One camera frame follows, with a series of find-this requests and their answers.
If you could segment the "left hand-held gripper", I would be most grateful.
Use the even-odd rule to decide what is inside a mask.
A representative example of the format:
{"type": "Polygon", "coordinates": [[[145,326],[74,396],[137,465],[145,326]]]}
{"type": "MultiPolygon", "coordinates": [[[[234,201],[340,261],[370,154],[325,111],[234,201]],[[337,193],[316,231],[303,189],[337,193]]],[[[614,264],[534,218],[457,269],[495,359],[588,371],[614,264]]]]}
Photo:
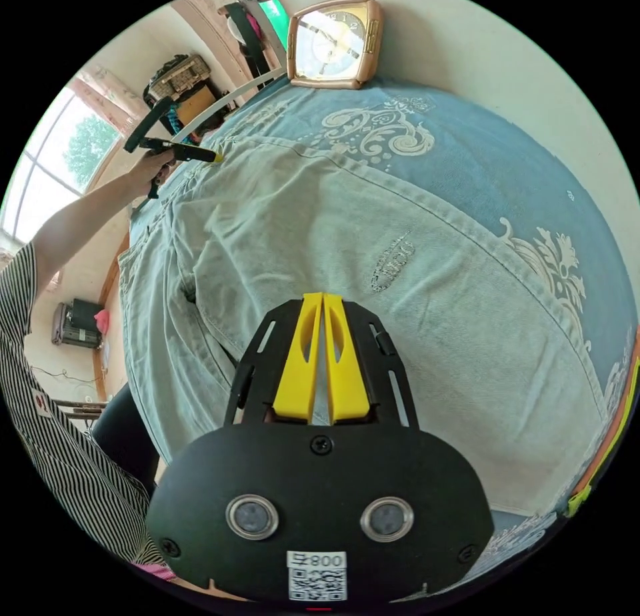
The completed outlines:
{"type": "MultiPolygon", "coordinates": [[[[174,161],[178,162],[196,160],[206,163],[221,163],[224,160],[224,156],[221,153],[216,153],[199,146],[174,143],[172,141],[160,138],[138,137],[137,148],[143,148],[152,153],[161,153],[168,149],[172,149],[174,154],[174,161]]],[[[157,190],[160,184],[159,179],[160,177],[152,186],[150,193],[147,195],[148,198],[158,198],[157,190]]]]}

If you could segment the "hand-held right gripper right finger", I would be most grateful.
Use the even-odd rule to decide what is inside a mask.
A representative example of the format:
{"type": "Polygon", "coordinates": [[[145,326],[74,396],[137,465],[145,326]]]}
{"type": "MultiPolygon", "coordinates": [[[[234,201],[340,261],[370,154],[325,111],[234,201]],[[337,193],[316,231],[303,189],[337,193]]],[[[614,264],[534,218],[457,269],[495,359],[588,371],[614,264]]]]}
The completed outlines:
{"type": "Polygon", "coordinates": [[[360,421],[370,404],[343,300],[323,295],[327,400],[331,424],[360,421]]]}

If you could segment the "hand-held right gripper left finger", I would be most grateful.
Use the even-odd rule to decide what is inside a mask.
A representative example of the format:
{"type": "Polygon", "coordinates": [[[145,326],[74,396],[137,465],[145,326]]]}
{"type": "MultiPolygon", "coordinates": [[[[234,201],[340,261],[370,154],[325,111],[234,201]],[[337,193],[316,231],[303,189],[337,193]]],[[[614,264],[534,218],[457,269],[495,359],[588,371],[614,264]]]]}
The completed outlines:
{"type": "Polygon", "coordinates": [[[315,404],[323,294],[303,296],[288,355],[273,402],[278,420],[310,422],[315,404]]]}

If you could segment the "person's left hand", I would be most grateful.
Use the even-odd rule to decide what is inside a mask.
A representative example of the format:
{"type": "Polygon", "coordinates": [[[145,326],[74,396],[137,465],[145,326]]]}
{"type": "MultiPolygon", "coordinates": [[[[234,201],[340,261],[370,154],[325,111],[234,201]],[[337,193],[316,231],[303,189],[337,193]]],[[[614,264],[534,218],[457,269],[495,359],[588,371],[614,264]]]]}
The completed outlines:
{"type": "Polygon", "coordinates": [[[166,169],[170,169],[173,162],[172,149],[161,153],[146,152],[130,171],[124,174],[125,195],[131,200],[148,195],[157,179],[166,177],[166,169]]]}

